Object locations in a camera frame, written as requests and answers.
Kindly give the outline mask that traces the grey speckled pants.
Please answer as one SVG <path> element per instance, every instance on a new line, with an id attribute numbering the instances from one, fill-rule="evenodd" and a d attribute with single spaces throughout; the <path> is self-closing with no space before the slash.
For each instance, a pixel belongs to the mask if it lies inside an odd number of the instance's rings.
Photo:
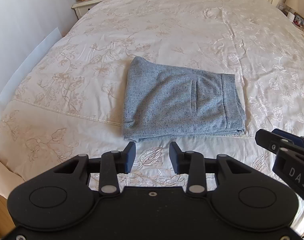
<path id="1" fill-rule="evenodd" d="M 125 139 L 239 135 L 245 121 L 233 74 L 155 64 L 139 56 L 132 60 L 123 108 Z"/>

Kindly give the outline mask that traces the cream floral embroidered bedspread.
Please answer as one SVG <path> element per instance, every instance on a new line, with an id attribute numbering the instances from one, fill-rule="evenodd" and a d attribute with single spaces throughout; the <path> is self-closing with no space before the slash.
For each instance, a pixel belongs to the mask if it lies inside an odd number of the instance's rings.
<path id="1" fill-rule="evenodd" d="M 245 133 L 177 139 L 273 176 L 257 130 L 304 136 L 304 38 L 276 7 L 107 0 L 83 16 L 27 75 L 0 119 L 0 162 L 24 182 L 78 154 L 120 150 L 127 70 L 134 57 L 235 75 Z"/>

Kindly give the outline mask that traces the beige bed skirt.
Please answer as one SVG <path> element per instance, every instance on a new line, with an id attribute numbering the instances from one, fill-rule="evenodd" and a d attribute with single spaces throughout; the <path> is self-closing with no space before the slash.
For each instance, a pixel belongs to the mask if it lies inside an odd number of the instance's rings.
<path id="1" fill-rule="evenodd" d="M 17 174 L 9 171 L 6 166 L 0 162 L 0 195 L 8 198 L 10 193 L 24 180 Z"/>

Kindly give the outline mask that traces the white left nightstand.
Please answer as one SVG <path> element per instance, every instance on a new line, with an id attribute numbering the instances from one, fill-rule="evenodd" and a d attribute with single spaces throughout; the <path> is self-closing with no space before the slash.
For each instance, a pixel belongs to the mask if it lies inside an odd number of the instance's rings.
<path id="1" fill-rule="evenodd" d="M 90 9 L 98 3 L 105 0 L 85 0 L 75 3 L 71 9 L 75 11 L 78 20 L 80 20 Z"/>

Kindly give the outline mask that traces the white table lamp right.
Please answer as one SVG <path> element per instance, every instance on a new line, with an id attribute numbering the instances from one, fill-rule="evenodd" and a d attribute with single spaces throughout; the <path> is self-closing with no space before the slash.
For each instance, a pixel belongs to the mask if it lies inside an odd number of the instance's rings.
<path id="1" fill-rule="evenodd" d="M 299 10 L 299 0 L 285 0 L 286 9 L 288 10 L 287 17 L 294 20 L 294 13 Z"/>

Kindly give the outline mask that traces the photo frame right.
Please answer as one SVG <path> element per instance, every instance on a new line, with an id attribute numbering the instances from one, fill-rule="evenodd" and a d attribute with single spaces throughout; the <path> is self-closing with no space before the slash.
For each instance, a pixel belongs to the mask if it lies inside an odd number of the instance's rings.
<path id="1" fill-rule="evenodd" d="M 293 23 L 294 23 L 296 26 L 298 26 L 298 27 L 304 29 L 304 18 L 303 18 L 303 16 L 301 16 L 301 15 L 298 14 L 297 12 L 294 13 Z"/>

